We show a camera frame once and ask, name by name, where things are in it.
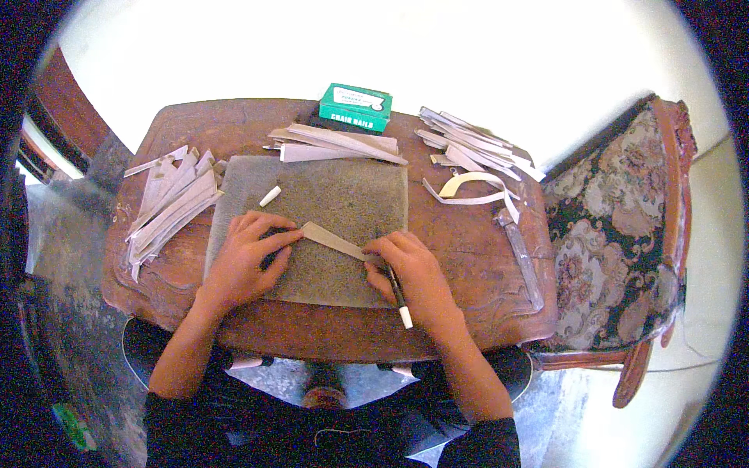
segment chair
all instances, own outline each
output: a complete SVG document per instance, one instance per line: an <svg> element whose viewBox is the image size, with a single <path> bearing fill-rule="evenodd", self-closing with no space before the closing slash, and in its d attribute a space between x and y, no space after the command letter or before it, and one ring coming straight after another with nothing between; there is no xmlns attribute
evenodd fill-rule
<svg viewBox="0 0 749 468"><path fill-rule="evenodd" d="M551 171L560 317L554 335L524 345L537 368L623 364L613 405L634 397L683 306L696 153L686 105L651 94Z"/></svg>

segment pile of cardboard strips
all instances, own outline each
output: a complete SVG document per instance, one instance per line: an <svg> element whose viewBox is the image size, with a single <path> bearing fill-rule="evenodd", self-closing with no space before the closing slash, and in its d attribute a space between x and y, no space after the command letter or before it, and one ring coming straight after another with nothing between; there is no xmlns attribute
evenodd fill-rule
<svg viewBox="0 0 749 468"><path fill-rule="evenodd" d="M281 161L300 162L320 159L370 158L407 165L398 155L398 140L386 136L336 132L292 124L268 134L281 150Z"/></svg>
<svg viewBox="0 0 749 468"><path fill-rule="evenodd" d="M431 161L441 165L459 165L468 171L484 171L492 168L512 179L520 180L513 169L527 173L536 182L546 174L531 166L528 159L515 156L511 143L479 129L447 112L437 114L422 107L419 116L429 128L442 133L415 130L432 148L445 150L445 154L432 154Z"/></svg>
<svg viewBox="0 0 749 468"><path fill-rule="evenodd" d="M216 161L210 150L202 157L187 145L125 171L125 177L148 170L141 207L130 226L127 261L130 275L138 282L140 266L159 251L188 222L224 194L219 187L226 161Z"/></svg>

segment left hand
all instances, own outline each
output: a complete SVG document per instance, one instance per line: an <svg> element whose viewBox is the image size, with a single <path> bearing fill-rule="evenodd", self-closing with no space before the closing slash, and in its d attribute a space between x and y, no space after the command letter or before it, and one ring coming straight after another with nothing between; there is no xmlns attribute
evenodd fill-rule
<svg viewBox="0 0 749 468"><path fill-rule="evenodd" d="M258 238L271 226L294 229ZM289 219L269 213L248 211L236 216L229 224L226 241L210 268L208 277L198 290L198 300L217 314L249 303L269 291L286 270L291 246L302 237L302 231ZM266 255L281 249L272 264L263 271L260 263Z"/></svg>

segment white chalk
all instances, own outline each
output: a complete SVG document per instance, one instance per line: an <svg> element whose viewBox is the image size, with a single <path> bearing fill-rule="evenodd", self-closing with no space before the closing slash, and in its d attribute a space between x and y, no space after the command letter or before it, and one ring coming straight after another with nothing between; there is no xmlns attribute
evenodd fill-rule
<svg viewBox="0 0 749 468"><path fill-rule="evenodd" d="M279 193L281 193L281 187L276 185L275 187L273 187L273 189L270 192L268 192L266 196L263 197L262 200L260 200L260 207L264 207L265 205L272 202L273 199L277 197Z"/></svg>

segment black shirt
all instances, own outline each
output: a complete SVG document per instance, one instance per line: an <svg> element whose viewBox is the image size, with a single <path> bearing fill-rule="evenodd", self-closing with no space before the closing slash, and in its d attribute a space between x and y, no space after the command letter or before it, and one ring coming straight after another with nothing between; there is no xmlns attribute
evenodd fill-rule
<svg viewBox="0 0 749 468"><path fill-rule="evenodd" d="M215 421L207 425L199 406L194 398L167 400L148 394L143 418L147 467L428 467L390 450L388 441L376 440L371 431L301 431L294 421L232 445L228 427ZM515 421L479 422L445 445L439 466L519 467Z"/></svg>

